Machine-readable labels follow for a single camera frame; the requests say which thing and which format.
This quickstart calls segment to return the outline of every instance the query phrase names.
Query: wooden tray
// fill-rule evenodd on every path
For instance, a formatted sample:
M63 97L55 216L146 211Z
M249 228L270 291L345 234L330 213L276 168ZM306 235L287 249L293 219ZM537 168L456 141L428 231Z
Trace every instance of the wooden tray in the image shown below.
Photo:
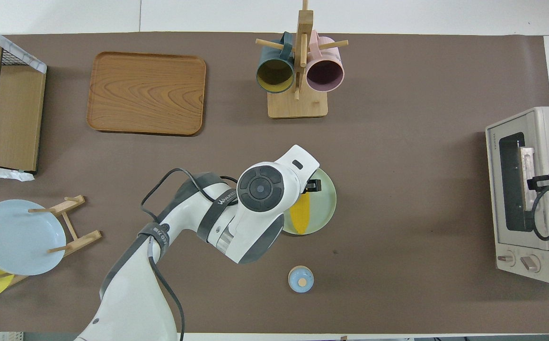
M87 123L103 132L193 135L203 125L205 61L102 52L91 71Z

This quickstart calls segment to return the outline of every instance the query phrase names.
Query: pink mug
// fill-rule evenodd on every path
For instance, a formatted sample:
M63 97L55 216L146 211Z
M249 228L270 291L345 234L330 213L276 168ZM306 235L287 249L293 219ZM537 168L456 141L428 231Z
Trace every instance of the pink mug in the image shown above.
M310 51L306 58L306 81L313 90L320 92L335 90L344 80L339 48L319 50L319 45L327 43L333 43L333 39L319 36L313 30L310 35Z

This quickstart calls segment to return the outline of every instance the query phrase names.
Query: table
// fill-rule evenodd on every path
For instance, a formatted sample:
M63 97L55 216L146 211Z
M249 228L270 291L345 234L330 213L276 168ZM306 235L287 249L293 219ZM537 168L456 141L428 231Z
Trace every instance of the table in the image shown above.
M188 332L549 332L549 284L495 269L484 135L486 125L549 106L543 39L330 36L350 40L344 84L328 96L326 117L290 120L266 114L251 33L11 36L49 70L36 180L0 179L0 201L49 206L83 194L71 219L104 238L2 293L0 330L80 332L105 274L149 221L141 198L169 169L237 177L297 143L336 185L331 222L314 235L281 235L249 265L182 233L159 267ZM91 63L108 50L204 58L199 134L91 129ZM148 206L159 211L181 181ZM316 279L303 295L286 283L299 264Z

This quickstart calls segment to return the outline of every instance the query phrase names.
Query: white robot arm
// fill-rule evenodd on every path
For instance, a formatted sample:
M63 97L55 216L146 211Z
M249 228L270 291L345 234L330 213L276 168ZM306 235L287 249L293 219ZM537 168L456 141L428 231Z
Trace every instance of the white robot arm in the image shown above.
M281 233L283 212L298 200L318 167L311 154L294 145L275 162L248 168L236 189L214 173L191 177L159 216L151 214L155 222L140 231L112 267L102 283L96 315L75 340L175 341L175 322L153 274L154 269L160 276L154 263L184 229L195 231L235 263L256 261Z

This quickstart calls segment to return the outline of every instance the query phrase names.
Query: mug handle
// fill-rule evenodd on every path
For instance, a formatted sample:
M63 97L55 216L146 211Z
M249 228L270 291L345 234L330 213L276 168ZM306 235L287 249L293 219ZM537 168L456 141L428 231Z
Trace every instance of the mug handle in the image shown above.
M310 52L313 54L313 58L320 58L323 56L319 50L319 35L316 33L316 30L313 30L310 34L309 47Z
M288 60L289 56L292 54L292 34L285 31L283 37L281 37L281 44L283 44L283 50L279 54L279 57L282 60Z

